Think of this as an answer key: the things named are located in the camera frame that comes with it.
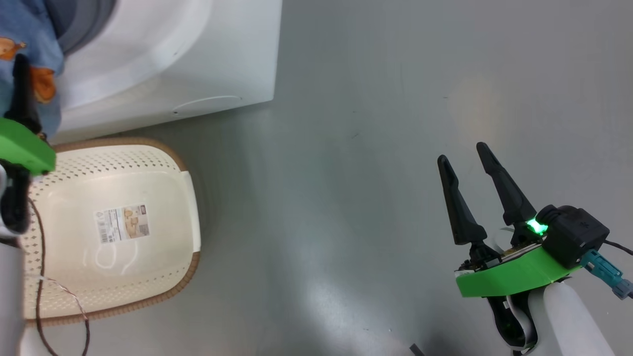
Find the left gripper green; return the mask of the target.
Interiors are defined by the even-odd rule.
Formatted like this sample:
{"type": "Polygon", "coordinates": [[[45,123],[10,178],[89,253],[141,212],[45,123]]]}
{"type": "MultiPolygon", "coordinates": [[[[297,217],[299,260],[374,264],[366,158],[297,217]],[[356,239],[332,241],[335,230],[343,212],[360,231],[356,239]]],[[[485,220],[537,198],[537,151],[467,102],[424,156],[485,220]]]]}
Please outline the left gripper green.
{"type": "Polygon", "coordinates": [[[20,165],[33,176],[56,169],[56,152],[37,135],[42,131],[35,98],[30,61],[16,55],[13,65],[13,95],[0,118],[0,160],[20,165]]]}

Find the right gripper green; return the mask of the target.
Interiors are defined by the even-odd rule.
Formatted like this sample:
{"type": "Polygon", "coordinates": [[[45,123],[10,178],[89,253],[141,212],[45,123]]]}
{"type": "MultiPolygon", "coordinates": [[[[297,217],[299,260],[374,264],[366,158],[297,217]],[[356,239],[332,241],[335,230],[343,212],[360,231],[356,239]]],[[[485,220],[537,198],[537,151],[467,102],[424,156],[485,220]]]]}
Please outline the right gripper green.
{"type": "MultiPolygon", "coordinates": [[[[579,266],[561,266],[542,247],[547,226],[532,220],[537,212],[489,146],[476,145],[484,171],[495,185],[503,207],[506,230],[513,233],[512,248],[496,246],[499,259],[476,266],[465,261],[455,270],[457,287],[464,298],[485,298],[491,307],[497,331],[513,355],[524,355],[538,340],[536,323],[529,311],[531,291],[567,279],[579,266]]],[[[488,237],[477,224],[460,190],[459,180],[447,156],[437,158],[455,245],[484,245],[488,237]]]]}

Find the blue garment with orange print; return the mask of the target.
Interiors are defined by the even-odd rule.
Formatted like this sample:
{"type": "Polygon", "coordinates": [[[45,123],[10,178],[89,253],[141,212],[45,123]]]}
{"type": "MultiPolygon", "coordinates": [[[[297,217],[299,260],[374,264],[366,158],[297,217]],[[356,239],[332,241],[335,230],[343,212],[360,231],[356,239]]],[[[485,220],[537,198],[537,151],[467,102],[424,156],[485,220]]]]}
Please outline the blue garment with orange print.
{"type": "Polygon", "coordinates": [[[61,124],[56,79],[63,72],[64,56],[45,0],[0,0],[0,115],[10,106],[19,54],[29,59],[39,120],[50,139],[61,124]]]}

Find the paper label in basket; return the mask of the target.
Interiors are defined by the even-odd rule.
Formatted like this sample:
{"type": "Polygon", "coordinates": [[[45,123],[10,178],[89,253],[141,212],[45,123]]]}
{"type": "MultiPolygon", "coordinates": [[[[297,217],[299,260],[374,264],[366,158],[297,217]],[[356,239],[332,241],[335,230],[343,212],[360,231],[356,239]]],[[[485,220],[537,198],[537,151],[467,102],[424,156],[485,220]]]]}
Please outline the paper label in basket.
{"type": "Polygon", "coordinates": [[[93,219],[102,245],[151,236],[145,204],[99,210],[93,219]]]}

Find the white washing machine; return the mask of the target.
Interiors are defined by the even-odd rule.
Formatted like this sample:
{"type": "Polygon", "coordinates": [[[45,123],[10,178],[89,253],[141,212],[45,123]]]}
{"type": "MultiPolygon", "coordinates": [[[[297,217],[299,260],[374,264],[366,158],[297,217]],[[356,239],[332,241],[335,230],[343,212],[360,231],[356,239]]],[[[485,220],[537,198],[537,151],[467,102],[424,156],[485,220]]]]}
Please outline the white washing machine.
{"type": "Polygon", "coordinates": [[[275,94],[283,0],[114,0],[57,80],[75,140],[264,103],[275,94]]]}

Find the cream perforated laundry basket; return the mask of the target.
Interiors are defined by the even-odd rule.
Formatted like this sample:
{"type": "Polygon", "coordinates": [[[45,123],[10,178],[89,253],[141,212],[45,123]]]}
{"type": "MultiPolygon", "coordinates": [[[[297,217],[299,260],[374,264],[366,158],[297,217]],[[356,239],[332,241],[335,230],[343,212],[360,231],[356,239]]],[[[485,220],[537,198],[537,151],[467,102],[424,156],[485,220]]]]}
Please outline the cream perforated laundry basket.
{"type": "Polygon", "coordinates": [[[54,172],[30,187],[23,316],[30,327],[111,317],[179,293],[196,272],[201,234],[183,160],[152,139],[60,144],[54,172]],[[145,204],[151,236],[102,245],[93,213],[145,204]]]}

